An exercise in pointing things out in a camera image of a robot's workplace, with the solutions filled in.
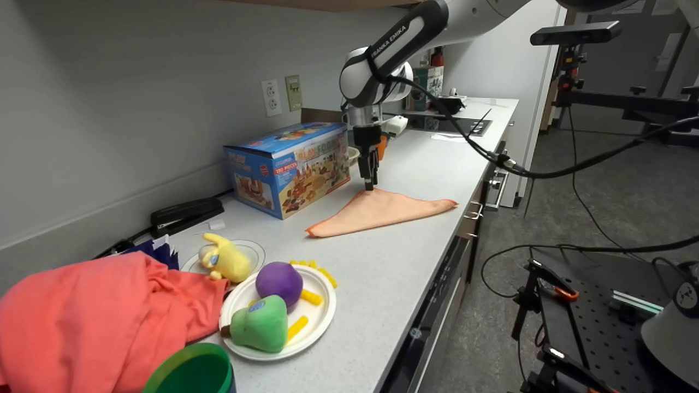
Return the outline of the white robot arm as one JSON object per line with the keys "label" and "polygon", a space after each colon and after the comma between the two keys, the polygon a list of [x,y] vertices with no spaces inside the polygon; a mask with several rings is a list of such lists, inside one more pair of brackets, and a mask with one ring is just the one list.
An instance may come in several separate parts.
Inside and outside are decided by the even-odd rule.
{"label": "white robot arm", "polygon": [[378,185],[380,131],[373,109],[399,88],[397,71],[419,51],[478,37],[528,0],[421,0],[381,37],[355,49],[338,75],[338,89],[350,107],[350,126],[360,152],[358,171],[367,191]]}

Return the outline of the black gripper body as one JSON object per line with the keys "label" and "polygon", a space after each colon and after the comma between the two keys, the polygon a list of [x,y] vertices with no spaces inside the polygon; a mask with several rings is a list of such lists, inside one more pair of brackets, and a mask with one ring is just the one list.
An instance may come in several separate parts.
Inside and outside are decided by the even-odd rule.
{"label": "black gripper body", "polygon": [[380,129],[378,126],[355,126],[353,129],[353,147],[358,148],[358,168],[363,179],[372,179],[378,174],[378,147],[380,147]]}

